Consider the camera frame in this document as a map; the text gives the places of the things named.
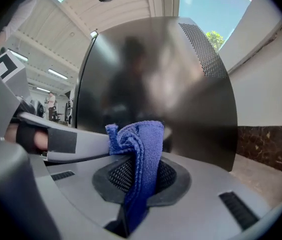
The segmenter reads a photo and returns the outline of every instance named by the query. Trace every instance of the ceiling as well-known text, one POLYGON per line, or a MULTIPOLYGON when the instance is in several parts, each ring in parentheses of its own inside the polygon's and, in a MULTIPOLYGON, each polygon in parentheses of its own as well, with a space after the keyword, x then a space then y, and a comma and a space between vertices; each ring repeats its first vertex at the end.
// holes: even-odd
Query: ceiling
POLYGON ((100 33, 125 22, 163 16, 169 8, 167 1, 37 0, 32 14, 8 39, 5 48, 28 57, 28 62, 22 63, 30 86, 63 96, 76 84, 92 31, 100 33))

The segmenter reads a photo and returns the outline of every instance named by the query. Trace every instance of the dark pants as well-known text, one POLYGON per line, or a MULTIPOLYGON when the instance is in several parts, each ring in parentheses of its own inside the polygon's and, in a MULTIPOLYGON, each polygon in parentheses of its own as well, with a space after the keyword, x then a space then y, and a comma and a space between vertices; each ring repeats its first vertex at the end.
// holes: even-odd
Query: dark pants
POLYGON ((53 107, 49 107, 49 121, 52 121, 52 115, 53 115, 53 107))

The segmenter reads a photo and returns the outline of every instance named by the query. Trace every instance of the gray plastic arm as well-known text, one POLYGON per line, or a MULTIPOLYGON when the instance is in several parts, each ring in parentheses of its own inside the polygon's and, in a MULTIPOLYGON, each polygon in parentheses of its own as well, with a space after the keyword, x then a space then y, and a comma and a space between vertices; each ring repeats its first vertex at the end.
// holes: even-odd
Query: gray plastic arm
POLYGON ((27 112, 21 112, 17 117, 29 125, 47 129, 47 161, 78 162, 109 154, 109 136, 106 134, 71 128, 27 112))

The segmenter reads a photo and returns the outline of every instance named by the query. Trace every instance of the marble tile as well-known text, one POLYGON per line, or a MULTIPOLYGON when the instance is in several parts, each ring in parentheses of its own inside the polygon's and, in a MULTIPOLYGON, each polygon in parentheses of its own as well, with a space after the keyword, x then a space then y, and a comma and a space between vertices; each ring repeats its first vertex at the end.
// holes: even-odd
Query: marble tile
POLYGON ((282 202, 282 171, 236 154, 230 174, 263 196, 272 208, 282 202))
POLYGON ((282 126, 238 126, 236 152, 282 171, 282 126))

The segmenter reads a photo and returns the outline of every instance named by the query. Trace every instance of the brown marble baseboard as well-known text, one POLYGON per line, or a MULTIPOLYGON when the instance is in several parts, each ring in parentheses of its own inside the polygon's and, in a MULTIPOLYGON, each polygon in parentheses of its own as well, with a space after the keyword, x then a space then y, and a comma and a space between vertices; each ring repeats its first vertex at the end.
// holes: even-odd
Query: brown marble baseboard
POLYGON ((238 126, 236 152, 282 171, 282 126, 238 126))

